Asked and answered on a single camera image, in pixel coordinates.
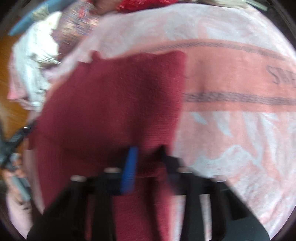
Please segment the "bright red fabric item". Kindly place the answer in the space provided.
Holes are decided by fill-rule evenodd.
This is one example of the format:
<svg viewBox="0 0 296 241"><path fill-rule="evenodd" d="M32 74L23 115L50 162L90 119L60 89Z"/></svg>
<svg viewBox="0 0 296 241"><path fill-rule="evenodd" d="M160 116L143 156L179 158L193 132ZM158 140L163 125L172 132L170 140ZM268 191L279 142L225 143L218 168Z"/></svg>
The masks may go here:
<svg viewBox="0 0 296 241"><path fill-rule="evenodd" d="M116 7L116 10L120 13L131 13L145 9L162 8L177 2L177 0L124 0Z"/></svg>

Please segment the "pink patterned bed blanket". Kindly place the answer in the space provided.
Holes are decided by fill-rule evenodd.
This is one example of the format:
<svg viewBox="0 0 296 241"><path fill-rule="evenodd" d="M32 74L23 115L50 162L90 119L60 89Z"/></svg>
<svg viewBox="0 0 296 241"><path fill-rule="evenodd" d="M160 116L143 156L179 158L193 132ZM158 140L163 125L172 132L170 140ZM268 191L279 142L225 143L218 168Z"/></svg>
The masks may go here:
<svg viewBox="0 0 296 241"><path fill-rule="evenodd" d="M59 64L43 69L51 87L29 121L35 128L54 91L95 52L117 59L173 51L186 55L185 82L167 151L184 163L185 194L169 186L168 240L271 240L295 209L295 49L250 5L177 3L100 16ZM32 132L23 161L42 217ZM41 217L25 221L14 205L10 211L28 239Z"/></svg>

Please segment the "floral patterned quilt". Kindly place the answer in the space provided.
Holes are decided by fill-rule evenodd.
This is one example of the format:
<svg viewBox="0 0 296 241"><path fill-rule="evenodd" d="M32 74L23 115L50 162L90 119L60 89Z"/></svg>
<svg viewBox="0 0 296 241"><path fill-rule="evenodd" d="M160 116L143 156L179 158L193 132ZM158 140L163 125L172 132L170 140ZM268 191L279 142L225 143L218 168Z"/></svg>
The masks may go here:
<svg viewBox="0 0 296 241"><path fill-rule="evenodd" d="M58 45L59 61L91 33L99 18L92 1L75 1L63 10L57 28L51 34Z"/></svg>

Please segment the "pale pink garment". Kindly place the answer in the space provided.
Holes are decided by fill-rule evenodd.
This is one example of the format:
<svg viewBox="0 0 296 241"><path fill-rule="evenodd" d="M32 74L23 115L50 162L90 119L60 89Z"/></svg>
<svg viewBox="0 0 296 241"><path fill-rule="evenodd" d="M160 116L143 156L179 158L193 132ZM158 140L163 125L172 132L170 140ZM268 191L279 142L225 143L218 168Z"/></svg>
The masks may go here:
<svg viewBox="0 0 296 241"><path fill-rule="evenodd" d="M18 102L23 109L34 110L34 107L29 101L27 89L13 66L9 66L9 92L7 99Z"/></svg>

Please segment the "dark red knit sweater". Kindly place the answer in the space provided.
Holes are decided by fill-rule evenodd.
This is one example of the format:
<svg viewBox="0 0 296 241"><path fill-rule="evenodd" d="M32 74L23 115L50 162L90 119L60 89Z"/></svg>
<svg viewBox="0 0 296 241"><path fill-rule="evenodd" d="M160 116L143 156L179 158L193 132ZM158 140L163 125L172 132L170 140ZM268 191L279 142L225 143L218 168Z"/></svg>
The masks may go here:
<svg viewBox="0 0 296 241"><path fill-rule="evenodd" d="M28 240L168 240L170 192L156 150L173 143L186 55L141 53L80 63L29 137L45 211ZM138 147L132 192L120 182Z"/></svg>

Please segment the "white light blue garment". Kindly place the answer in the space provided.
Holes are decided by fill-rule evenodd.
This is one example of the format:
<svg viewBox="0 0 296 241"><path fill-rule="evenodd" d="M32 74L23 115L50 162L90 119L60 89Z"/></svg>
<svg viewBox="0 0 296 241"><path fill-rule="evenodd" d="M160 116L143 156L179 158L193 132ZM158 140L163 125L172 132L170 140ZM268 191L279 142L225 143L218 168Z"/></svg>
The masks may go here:
<svg viewBox="0 0 296 241"><path fill-rule="evenodd" d="M45 94L51 87L43 76L43 69L59 64L58 45L51 34L61 16L62 13L56 11L32 24L12 47L8 69L13 66L17 71L35 111L42 108Z"/></svg>

